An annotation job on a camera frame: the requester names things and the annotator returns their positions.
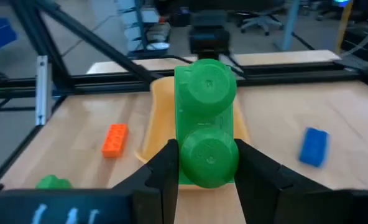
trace desk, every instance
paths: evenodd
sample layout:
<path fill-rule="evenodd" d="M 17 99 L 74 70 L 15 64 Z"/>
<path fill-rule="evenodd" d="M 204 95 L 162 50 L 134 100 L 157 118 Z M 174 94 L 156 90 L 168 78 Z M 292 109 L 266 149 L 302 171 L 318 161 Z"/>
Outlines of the desk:
<path fill-rule="evenodd" d="M 328 61 L 329 51 L 283 52 L 237 56 L 243 65 Z M 170 69 L 175 60 L 140 60 L 148 69 Z M 112 62 L 96 63 L 91 73 L 120 72 Z M 238 89 L 247 128 L 258 150 L 332 189 L 368 189 L 368 86 L 361 82 L 275 85 Z M 150 93 L 69 96 L 1 183 L 7 189 L 32 188 L 45 175 L 68 178 L 76 188 L 110 188 L 137 170 L 149 122 Z M 121 159 L 101 155 L 109 125 L 127 123 L 129 137 Z M 315 169 L 297 157 L 307 126 L 326 130 L 326 164 Z M 244 223 L 235 186 L 181 191 L 176 223 Z"/>

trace orange lego brick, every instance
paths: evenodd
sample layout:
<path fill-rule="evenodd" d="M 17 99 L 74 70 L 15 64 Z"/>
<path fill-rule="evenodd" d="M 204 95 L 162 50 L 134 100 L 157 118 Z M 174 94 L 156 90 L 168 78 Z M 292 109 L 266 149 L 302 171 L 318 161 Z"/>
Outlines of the orange lego brick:
<path fill-rule="evenodd" d="M 104 158 L 121 157 L 126 143 L 129 128 L 127 124 L 112 124 L 109 127 L 103 150 Z"/>

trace office chair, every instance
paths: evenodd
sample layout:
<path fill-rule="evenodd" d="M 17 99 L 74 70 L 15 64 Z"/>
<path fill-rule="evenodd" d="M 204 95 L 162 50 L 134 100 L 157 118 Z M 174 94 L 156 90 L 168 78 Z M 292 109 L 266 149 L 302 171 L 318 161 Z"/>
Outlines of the office chair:
<path fill-rule="evenodd" d="M 241 22 L 241 32 L 245 33 L 246 28 L 251 26 L 260 26 L 264 30 L 265 35 L 270 35 L 269 25 L 274 25 L 283 29 L 283 24 L 278 21 L 272 14 L 283 9 L 285 4 L 285 0 L 276 0 L 274 2 L 274 6 L 260 12 L 251 12 L 249 15 L 251 16 L 248 19 L 244 19 Z"/>

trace floor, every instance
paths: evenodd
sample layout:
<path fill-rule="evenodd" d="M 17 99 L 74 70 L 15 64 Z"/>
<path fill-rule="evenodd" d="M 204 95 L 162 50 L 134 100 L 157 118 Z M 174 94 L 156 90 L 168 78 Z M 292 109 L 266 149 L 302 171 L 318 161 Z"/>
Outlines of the floor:
<path fill-rule="evenodd" d="M 122 53 L 127 53 L 125 49 L 126 39 L 122 34 L 122 22 L 116 15 L 113 0 L 58 0 L 57 2 L 64 11 L 79 20 L 95 34 Z M 11 8 L 4 1 L 0 1 L 0 17 L 8 18 L 14 30 L 19 34 L 17 41 L 0 49 L 0 71 L 6 73 L 10 78 L 33 77 L 37 54 L 30 46 L 23 28 Z M 286 21 L 285 16 L 279 16 L 278 19 Z M 72 75 L 85 74 L 93 63 L 109 60 L 51 18 L 45 16 L 45 20 Z M 313 16 L 300 16 L 295 32 L 316 49 L 334 50 L 338 26 L 339 21 L 318 22 L 314 20 Z M 260 28 L 249 29 L 245 34 L 242 34 L 234 24 L 228 25 L 228 31 L 231 33 L 231 47 L 235 54 L 276 52 L 277 49 L 273 42 L 278 41 L 283 36 L 283 32 L 276 29 L 271 31 L 270 36 L 266 37 Z M 179 56 L 190 54 L 187 33 L 186 27 L 172 30 L 170 54 Z M 307 50 L 307 48 L 298 40 L 293 39 L 291 50 Z M 23 98 L 11 100 L 6 106 L 34 105 L 33 98 Z M 0 113 L 0 165 L 27 136 L 34 124 L 33 111 Z"/>

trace white cable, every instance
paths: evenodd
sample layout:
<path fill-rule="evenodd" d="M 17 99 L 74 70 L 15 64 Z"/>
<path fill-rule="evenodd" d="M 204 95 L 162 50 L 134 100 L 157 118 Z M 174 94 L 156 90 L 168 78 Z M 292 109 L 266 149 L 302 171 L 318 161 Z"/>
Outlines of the white cable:
<path fill-rule="evenodd" d="M 355 46 L 353 49 L 348 50 L 347 52 L 344 52 L 340 55 L 341 58 L 347 57 L 348 55 L 352 55 L 354 52 L 356 52 L 357 50 L 365 47 L 365 45 L 368 44 L 368 36 L 365 37 L 364 40 L 362 40 L 357 46 Z"/>

